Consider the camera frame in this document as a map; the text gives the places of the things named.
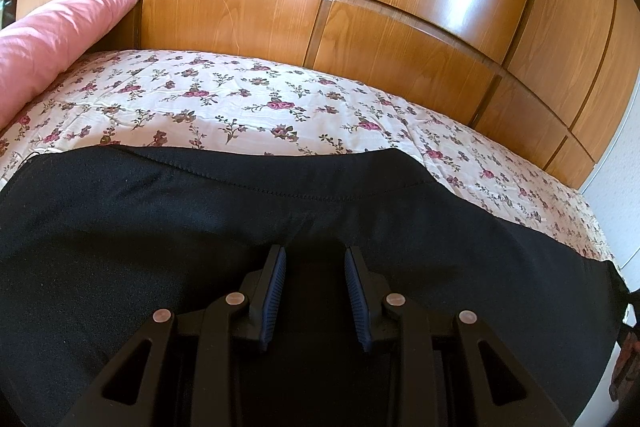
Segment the pink pillow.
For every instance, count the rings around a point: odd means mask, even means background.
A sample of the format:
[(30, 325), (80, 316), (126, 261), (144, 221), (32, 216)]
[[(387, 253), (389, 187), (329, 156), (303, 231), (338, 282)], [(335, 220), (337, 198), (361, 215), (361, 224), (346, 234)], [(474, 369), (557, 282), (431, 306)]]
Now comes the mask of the pink pillow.
[(1, 31), (1, 126), (101, 40), (139, 0), (51, 0)]

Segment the black pants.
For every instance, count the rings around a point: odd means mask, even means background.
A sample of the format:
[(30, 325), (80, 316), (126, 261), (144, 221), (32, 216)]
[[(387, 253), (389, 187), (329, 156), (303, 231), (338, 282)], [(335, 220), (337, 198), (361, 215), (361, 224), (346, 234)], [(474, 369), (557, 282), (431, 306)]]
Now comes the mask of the black pants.
[(29, 158), (1, 192), (1, 421), (63, 426), (158, 309), (206, 309), (282, 246), (268, 346), (232, 340), (230, 426), (393, 426), (357, 338), (345, 253), (428, 309), (471, 310), (574, 423), (632, 291), (440, 185), (399, 150), (243, 156), (96, 146)]

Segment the window with wooden frame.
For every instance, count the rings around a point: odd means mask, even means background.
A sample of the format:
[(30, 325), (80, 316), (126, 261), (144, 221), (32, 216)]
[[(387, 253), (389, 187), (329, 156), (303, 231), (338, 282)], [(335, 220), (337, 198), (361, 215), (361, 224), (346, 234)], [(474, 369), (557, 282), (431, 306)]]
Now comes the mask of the window with wooden frame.
[(16, 0), (0, 0), (0, 24), (2, 28), (15, 20)]

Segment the floral bedspread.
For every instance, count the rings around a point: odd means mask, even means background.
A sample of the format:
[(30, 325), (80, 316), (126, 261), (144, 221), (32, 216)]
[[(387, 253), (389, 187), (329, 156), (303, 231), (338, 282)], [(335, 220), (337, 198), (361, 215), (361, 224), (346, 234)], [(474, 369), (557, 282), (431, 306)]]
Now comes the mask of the floral bedspread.
[(397, 148), (447, 190), (594, 260), (613, 254), (588, 202), (551, 174), (434, 110), (365, 84), (204, 52), (88, 55), (1, 135), (1, 176), (43, 153), (91, 145), (257, 155)]

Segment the red floral rug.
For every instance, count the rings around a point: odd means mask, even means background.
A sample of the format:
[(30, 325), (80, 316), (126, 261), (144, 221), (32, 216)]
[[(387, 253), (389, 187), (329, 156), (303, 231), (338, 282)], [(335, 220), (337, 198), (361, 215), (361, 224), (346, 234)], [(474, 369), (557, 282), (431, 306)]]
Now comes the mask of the red floral rug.
[(639, 291), (629, 294), (629, 304), (634, 310), (636, 323), (629, 325), (626, 322), (620, 326), (620, 332), (616, 343), (620, 347), (608, 394), (613, 402), (622, 405), (634, 389), (639, 379)]

